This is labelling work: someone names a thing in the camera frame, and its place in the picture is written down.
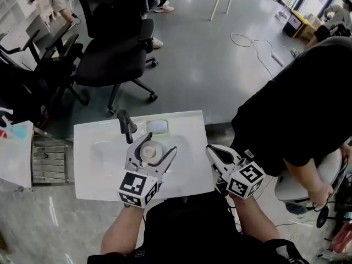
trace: white sink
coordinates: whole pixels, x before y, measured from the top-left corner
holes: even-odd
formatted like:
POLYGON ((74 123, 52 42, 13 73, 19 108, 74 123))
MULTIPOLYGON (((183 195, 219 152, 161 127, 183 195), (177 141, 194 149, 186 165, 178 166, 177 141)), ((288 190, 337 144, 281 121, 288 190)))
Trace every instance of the white sink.
MULTIPOLYGON (((168 135, 152 140, 167 149, 177 146, 177 155, 163 175, 154 199, 203 194, 214 190, 211 165, 205 154, 207 139, 201 111, 148 115, 132 118, 138 126, 136 140, 146 134, 146 122, 167 120, 168 135)), ((89 200, 119 200, 118 181, 124 175, 127 149, 117 119, 75 125, 74 174, 76 196, 89 200)))

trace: faucet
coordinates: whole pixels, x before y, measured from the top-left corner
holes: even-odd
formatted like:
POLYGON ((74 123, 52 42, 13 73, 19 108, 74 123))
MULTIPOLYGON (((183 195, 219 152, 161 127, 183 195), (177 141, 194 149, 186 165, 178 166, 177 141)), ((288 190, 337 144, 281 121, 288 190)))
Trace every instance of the faucet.
POLYGON ((120 109, 117 113, 117 119, 120 121, 121 134, 126 135, 127 144, 133 143, 132 133, 137 131, 137 125, 133 123, 127 111, 120 109))

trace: human hand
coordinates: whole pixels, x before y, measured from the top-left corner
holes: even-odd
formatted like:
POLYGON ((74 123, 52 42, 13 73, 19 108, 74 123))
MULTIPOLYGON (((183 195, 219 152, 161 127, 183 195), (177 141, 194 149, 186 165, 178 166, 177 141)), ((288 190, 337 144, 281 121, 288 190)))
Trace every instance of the human hand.
POLYGON ((344 143, 340 146, 341 154, 343 159, 347 159, 347 161, 350 159, 351 156, 351 147, 344 143))
POLYGON ((331 185, 322 183, 318 190, 308 191, 308 197, 310 201, 315 202, 318 205, 324 205, 329 197, 333 193, 331 185))

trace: cardboard box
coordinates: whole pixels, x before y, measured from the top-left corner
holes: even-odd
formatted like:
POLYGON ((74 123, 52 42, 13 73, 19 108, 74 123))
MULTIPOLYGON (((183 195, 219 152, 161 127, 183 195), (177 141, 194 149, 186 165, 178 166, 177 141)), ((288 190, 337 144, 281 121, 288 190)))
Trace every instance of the cardboard box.
POLYGON ((297 34, 297 38, 299 38, 300 40, 302 40, 303 42, 309 42, 311 41, 311 39, 313 38, 313 35, 316 31, 316 28, 306 24, 301 30, 300 32, 297 34))

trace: chair wheel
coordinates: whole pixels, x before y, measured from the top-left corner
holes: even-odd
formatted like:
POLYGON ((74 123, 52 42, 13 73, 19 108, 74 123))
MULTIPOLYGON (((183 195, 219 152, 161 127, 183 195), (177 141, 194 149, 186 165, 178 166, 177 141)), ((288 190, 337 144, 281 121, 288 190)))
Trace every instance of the chair wheel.
POLYGON ((150 101, 151 102, 154 102, 156 99, 158 99, 158 96, 155 93, 150 94, 150 101))
POLYGON ((152 67, 156 67, 158 64, 159 64, 159 62, 157 60, 152 61, 152 67))
POLYGON ((117 113, 117 110, 113 107, 109 108, 109 113, 111 113, 112 115, 115 115, 117 113))

